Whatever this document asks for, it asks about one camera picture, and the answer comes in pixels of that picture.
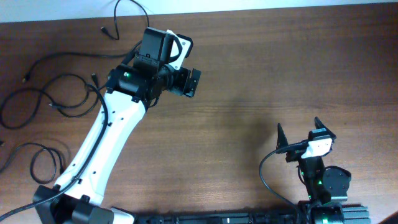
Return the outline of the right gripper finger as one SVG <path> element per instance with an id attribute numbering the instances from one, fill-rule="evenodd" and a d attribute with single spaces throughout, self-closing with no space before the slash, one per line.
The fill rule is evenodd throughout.
<path id="1" fill-rule="evenodd" d="M 276 149 L 277 151 L 286 151 L 288 147 L 288 141 L 282 125 L 280 123 L 277 124 L 277 144 Z"/>
<path id="2" fill-rule="evenodd" d="M 325 132 L 326 132 L 332 139 L 336 139 L 336 135 L 335 135 L 332 131 L 330 131 L 330 130 L 321 122 L 321 120 L 319 119 L 318 116 L 316 116 L 316 117 L 314 118 L 314 123 L 315 123 L 315 127 L 316 127 L 317 129 L 324 129 Z"/>

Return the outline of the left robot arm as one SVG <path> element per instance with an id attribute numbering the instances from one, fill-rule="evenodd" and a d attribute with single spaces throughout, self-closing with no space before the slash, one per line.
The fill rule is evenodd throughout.
<path id="1" fill-rule="evenodd" d="M 101 109 L 81 148 L 52 188 L 34 194 L 42 223 L 134 223 L 120 208 L 102 208 L 111 171 L 137 124 L 163 91 L 193 97 L 201 72 L 183 68 L 193 40 L 148 27 L 138 50 L 109 73 Z"/>

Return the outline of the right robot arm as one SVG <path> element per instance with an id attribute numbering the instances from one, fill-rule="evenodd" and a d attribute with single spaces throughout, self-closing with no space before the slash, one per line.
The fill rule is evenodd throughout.
<path id="1" fill-rule="evenodd" d="M 278 154 L 287 162 L 297 162 L 309 201 L 303 212 L 308 223 L 344 223 L 342 203 L 347 201 L 351 173 L 338 166 L 325 166 L 323 157 L 332 151 L 336 135 L 319 118 L 308 138 L 289 144 L 280 124 L 277 125 Z"/>

